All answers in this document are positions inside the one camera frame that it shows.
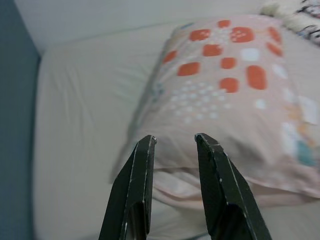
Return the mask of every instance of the bed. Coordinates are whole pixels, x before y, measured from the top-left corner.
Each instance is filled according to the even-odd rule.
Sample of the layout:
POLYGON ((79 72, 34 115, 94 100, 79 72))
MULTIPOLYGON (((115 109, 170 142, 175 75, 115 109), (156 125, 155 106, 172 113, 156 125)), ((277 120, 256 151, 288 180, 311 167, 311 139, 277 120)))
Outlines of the bed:
MULTIPOLYGON (((135 109, 165 41, 185 23, 99 36, 53 47, 44 54, 34 149, 38 239, 98 238, 112 186, 109 176, 135 109)), ((282 32, 293 80, 302 95, 320 102, 319 49, 288 30, 282 32)), ((317 141, 318 130, 315 126, 317 141)), ((319 239, 320 202, 261 212, 274 240, 319 239)), ((205 232, 202 211, 152 202, 150 239, 186 239, 205 232)))

